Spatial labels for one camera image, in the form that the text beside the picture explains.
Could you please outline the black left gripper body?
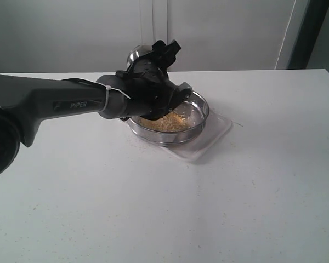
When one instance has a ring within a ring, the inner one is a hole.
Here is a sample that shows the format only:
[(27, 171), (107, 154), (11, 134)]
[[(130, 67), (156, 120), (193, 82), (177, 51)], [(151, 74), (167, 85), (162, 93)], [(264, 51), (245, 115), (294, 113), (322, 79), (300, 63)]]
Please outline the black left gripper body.
[(117, 71), (116, 77), (128, 95), (122, 118), (157, 120), (178, 107), (178, 87), (148, 58), (136, 59), (127, 70)]

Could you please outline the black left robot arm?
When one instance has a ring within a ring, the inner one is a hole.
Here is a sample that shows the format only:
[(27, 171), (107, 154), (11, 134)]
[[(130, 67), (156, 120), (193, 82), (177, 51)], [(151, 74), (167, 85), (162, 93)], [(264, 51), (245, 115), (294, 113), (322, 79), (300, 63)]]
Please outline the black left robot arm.
[(96, 81), (0, 74), (0, 173), (12, 164), (21, 145), (33, 144), (41, 122), (47, 119), (89, 112), (106, 119), (157, 120), (167, 115), (186, 97), (167, 73), (179, 51), (176, 41), (157, 41), (125, 71)]

